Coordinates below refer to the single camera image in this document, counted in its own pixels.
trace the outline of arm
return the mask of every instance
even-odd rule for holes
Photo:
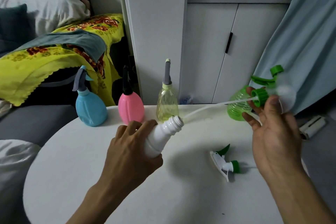
[[[149,159],[144,153],[145,140],[155,125],[155,120],[143,125],[132,121],[118,128],[98,182],[66,224],[105,223],[128,194],[162,166],[162,155]]]
[[[336,218],[322,200],[301,163],[302,140],[296,120],[282,113],[278,96],[271,96],[265,108],[249,103],[259,115],[243,117],[253,130],[253,157],[269,186],[285,224],[332,224]]]

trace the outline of white round table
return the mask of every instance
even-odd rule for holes
[[[180,106],[181,116],[202,105]],[[146,119],[156,106],[146,106]],[[117,107],[108,108],[99,127],[78,118],[59,130],[30,167],[23,203],[31,224],[64,224],[97,182],[107,148],[122,124]],[[209,151],[231,144],[226,160],[255,166],[252,130],[229,118],[226,109],[208,109],[186,123],[162,152],[164,164],[133,191],[107,224],[282,223],[271,193],[257,169],[227,183]]]

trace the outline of yellow cloth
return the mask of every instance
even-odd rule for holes
[[[104,14],[74,23],[54,32],[73,31],[78,28],[99,35],[107,49],[97,64],[83,49],[69,44],[57,44],[12,52],[0,59],[0,98],[20,106],[44,79],[59,69],[86,66],[91,91],[106,106],[115,105],[112,83],[119,79],[110,57],[111,44],[124,36],[122,14]]]

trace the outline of dark teal pillow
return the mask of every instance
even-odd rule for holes
[[[0,8],[0,57],[31,40],[27,5]]]

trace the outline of green transparent bottle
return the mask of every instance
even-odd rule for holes
[[[156,117],[160,122],[165,122],[171,116],[179,115],[179,106],[177,97],[173,92],[173,86],[170,79],[170,59],[166,60],[165,78],[162,83],[162,89],[157,99]]]
[[[244,88],[242,88],[236,94],[234,94],[230,98],[230,101],[250,98],[250,95],[246,93],[247,87],[248,86],[244,86]],[[243,112],[249,113],[251,111],[252,108],[249,106],[247,102],[239,102],[227,105],[227,114],[230,116],[230,118],[234,120],[243,121],[244,118],[242,116],[242,113]]]

